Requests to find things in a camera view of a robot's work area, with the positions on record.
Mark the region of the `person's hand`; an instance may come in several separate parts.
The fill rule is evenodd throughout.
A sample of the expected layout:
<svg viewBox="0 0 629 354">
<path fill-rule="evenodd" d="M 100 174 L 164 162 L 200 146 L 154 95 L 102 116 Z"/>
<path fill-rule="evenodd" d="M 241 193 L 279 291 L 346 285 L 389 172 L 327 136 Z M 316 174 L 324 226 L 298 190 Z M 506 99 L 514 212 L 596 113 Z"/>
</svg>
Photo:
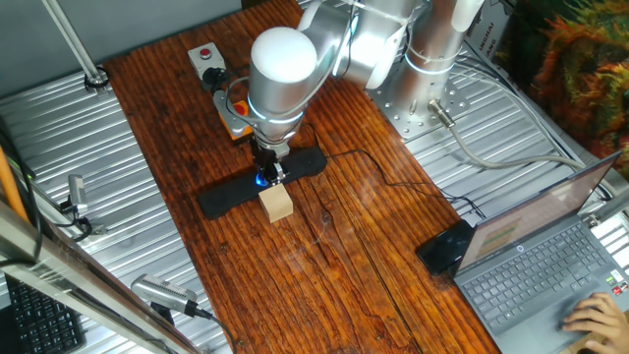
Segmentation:
<svg viewBox="0 0 629 354">
<path fill-rule="evenodd" d="M 603 341 L 593 339 L 585 347 L 599 354 L 628 354 L 628 320 L 607 293 L 593 293 L 575 305 L 562 321 L 564 331 L 594 333 Z"/>
</svg>

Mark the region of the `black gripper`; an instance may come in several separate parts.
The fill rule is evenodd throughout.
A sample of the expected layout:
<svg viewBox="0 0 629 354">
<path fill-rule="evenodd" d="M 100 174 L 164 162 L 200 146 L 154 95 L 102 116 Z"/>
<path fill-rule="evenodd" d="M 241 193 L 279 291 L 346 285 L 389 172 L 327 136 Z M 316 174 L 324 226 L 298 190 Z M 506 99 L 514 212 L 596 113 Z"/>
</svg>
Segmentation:
<svg viewBox="0 0 629 354">
<path fill-rule="evenodd" d="M 256 180 L 268 181 L 271 187 L 280 184 L 286 178 L 280 161 L 289 154 L 288 144 L 269 145 L 264 141 L 251 139 L 250 145 L 257 169 Z"/>
</svg>

